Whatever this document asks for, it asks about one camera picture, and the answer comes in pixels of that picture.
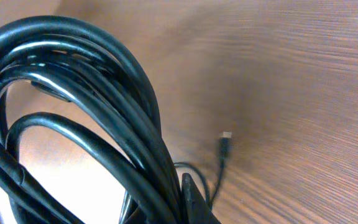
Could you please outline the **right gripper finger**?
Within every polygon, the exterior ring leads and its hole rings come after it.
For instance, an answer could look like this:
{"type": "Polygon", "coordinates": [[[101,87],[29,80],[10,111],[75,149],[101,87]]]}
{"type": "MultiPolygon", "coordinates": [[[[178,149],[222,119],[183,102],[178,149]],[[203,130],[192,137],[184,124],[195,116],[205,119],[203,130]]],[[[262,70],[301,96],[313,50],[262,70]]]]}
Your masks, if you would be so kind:
{"type": "Polygon", "coordinates": [[[188,224],[221,224],[209,209],[194,180],[188,173],[182,175],[181,194],[188,224]]]}

